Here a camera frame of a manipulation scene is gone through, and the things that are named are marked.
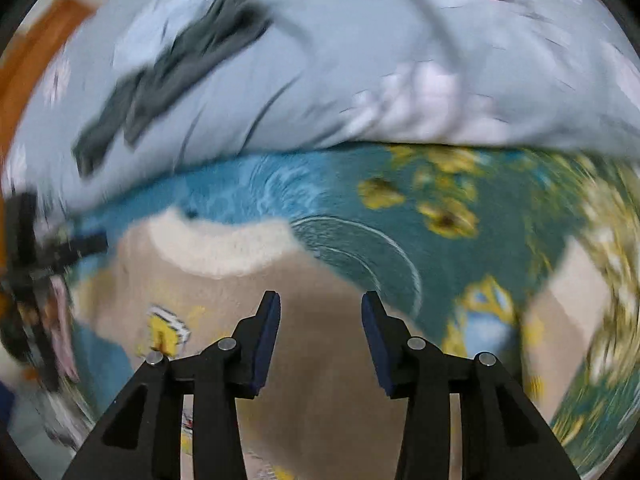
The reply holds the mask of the beige knitted sweater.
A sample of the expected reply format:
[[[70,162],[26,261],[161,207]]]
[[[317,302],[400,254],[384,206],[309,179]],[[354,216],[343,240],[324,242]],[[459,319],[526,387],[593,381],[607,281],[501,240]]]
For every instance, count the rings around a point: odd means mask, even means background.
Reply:
[[[404,407],[385,399],[360,324],[376,290],[390,312],[455,356],[495,352],[545,418],[559,409],[612,295],[584,243],[545,229],[549,270],[532,269],[521,226],[491,240],[448,238],[408,211],[209,220],[168,207],[81,222],[110,248],[73,284],[77,361],[103,411],[146,352],[194,356],[251,314],[268,290],[282,321],[267,385],[239,405],[248,472],[386,479]]]

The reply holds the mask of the teal floral bed sheet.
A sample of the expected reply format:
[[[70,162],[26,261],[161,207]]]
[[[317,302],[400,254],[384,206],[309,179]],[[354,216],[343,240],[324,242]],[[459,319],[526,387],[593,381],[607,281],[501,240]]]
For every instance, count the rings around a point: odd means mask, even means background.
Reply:
[[[368,290],[443,352],[495,353],[582,478],[602,478],[638,424],[626,162],[409,145],[253,155],[158,179],[74,228],[110,245],[70,279],[96,413],[150,350],[193,356],[280,295],[266,388],[239,405],[254,479],[393,477],[405,405],[375,377]]]

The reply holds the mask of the orange wooden headboard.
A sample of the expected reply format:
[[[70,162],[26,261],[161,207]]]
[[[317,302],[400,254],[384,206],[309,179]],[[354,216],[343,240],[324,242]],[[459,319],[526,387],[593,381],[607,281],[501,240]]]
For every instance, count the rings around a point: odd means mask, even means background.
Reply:
[[[24,109],[52,58],[70,35],[96,12],[82,0],[54,0],[26,32],[17,32],[1,61],[1,170]]]

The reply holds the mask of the dark grey garment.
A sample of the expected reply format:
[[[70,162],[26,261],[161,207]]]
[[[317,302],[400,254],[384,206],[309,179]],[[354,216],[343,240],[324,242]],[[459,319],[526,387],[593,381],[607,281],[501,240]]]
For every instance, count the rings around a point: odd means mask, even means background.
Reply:
[[[213,0],[151,64],[117,81],[100,114],[81,130],[73,148],[79,177],[98,170],[117,133],[134,148],[145,130],[205,76],[254,44],[271,24],[252,0]]]

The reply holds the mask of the grey-blue floral duvet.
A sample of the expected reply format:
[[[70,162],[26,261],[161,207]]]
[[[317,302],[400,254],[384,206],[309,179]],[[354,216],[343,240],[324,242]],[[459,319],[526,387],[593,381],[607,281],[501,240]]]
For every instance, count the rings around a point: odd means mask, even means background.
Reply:
[[[252,1],[266,32],[83,179],[81,130],[213,0],[103,3],[36,85],[3,193],[58,220],[214,159],[355,141],[639,155],[638,55],[599,0]]]

